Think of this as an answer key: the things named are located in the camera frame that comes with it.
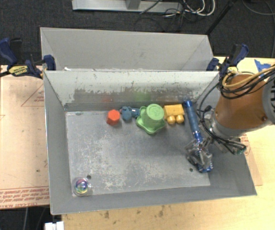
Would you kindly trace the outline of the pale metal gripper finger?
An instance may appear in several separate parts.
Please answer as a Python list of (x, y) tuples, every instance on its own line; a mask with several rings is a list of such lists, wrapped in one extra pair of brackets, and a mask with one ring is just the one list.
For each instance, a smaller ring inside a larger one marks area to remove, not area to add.
[(199, 172), (210, 172), (213, 169), (212, 154), (205, 151), (196, 152), (196, 164)]
[(185, 147), (185, 150), (187, 152), (186, 157), (189, 162), (203, 162), (202, 142), (193, 140)]

